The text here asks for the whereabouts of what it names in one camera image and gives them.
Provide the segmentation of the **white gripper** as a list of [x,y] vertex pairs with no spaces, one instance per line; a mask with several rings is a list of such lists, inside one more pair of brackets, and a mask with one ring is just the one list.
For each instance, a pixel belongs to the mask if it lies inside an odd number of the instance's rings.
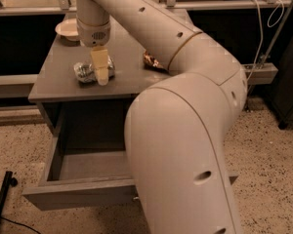
[[90,25],[77,20],[77,31],[80,41],[91,50],[91,59],[95,77],[101,86],[108,83],[108,52],[104,45],[110,37],[110,21],[102,25]]

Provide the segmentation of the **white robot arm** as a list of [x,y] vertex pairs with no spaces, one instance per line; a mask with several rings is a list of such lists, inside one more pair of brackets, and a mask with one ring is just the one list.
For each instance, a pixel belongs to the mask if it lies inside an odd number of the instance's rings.
[[224,138],[247,94],[243,66],[193,24],[151,0],[77,0],[101,6],[169,72],[142,91],[125,121],[131,174],[151,234],[243,234]]

